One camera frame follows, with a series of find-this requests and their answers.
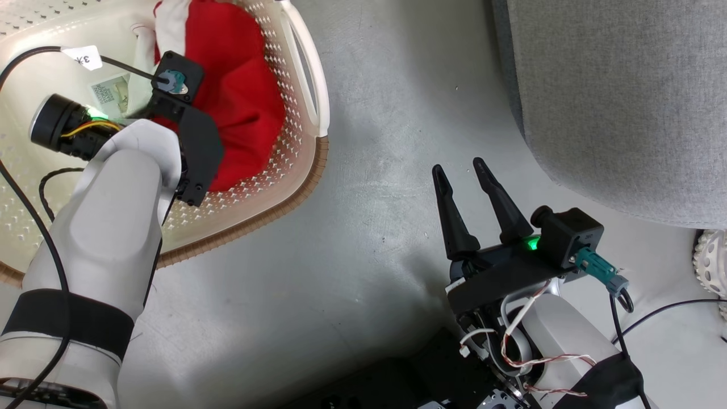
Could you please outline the red and white garment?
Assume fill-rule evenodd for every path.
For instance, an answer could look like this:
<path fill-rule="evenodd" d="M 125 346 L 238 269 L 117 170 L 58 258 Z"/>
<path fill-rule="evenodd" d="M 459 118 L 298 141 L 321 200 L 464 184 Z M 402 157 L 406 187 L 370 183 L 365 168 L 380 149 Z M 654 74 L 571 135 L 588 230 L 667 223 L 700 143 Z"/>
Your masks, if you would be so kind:
<path fill-rule="evenodd" d="M 166 51 L 202 66 L 195 108 L 209 114 L 225 155 L 210 191 L 230 189 L 268 166 L 286 110 L 276 75 L 265 60 L 256 20 L 233 3 L 159 0 L 153 20 L 132 19 L 134 67 L 153 72 Z"/>

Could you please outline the grey fabric sofa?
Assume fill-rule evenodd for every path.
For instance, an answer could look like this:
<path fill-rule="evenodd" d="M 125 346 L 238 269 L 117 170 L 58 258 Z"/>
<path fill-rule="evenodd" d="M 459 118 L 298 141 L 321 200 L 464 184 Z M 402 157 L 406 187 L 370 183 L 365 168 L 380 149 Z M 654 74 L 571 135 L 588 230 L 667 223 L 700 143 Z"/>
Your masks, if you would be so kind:
<path fill-rule="evenodd" d="M 491 0 L 512 116 L 556 183 L 727 228 L 727 0 Z"/>

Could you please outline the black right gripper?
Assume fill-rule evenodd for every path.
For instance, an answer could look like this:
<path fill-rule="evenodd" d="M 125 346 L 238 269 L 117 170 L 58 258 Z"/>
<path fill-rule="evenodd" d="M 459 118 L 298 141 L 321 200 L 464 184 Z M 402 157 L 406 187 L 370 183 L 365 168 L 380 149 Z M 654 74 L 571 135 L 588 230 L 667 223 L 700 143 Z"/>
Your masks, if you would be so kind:
<path fill-rule="evenodd" d="M 435 165 L 432 170 L 446 258 L 452 261 L 446 297 L 456 316 L 575 272 L 574 265 L 563 268 L 548 261 L 540 237 L 532 236 L 529 221 L 485 161 L 476 157 L 473 166 L 501 229 L 502 244 L 481 251 L 478 239 L 470 234 L 459 213 L 444 169 Z"/>

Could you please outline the printed basket label sticker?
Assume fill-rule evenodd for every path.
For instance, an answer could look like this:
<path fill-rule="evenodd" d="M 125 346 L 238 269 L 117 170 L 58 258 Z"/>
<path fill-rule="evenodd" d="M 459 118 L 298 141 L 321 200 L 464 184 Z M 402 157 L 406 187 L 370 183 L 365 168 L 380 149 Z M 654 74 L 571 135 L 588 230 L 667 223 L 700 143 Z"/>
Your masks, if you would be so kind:
<path fill-rule="evenodd" d="M 129 73 L 89 84 L 94 108 L 109 119 L 123 119 L 129 111 Z"/>

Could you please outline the white perforated plastic object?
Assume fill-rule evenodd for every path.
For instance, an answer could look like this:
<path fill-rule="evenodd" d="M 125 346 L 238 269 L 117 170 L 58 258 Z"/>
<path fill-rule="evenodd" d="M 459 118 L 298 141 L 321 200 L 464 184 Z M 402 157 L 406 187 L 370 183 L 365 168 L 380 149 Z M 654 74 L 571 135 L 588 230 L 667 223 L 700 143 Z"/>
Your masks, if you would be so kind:
<path fill-rule="evenodd" d="M 692 262 L 702 287 L 724 300 L 719 305 L 719 312 L 727 323 L 727 230 L 699 231 Z"/>

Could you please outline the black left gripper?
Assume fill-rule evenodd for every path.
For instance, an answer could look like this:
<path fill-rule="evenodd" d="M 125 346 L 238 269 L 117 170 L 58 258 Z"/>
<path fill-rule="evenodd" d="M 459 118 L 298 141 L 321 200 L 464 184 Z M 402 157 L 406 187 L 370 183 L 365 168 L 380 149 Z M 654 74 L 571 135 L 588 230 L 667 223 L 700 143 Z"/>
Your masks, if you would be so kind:
<path fill-rule="evenodd" d="M 210 191 L 225 150 L 213 119 L 191 102 L 189 95 L 154 91 L 149 102 L 152 116 L 172 121 L 176 130 L 147 119 L 116 130 L 115 123 L 93 121 L 87 108 L 54 94 L 35 113 L 30 140 L 88 161 L 93 171 L 117 151 L 141 151 L 158 164 L 162 191 L 171 201 L 198 207 Z"/>

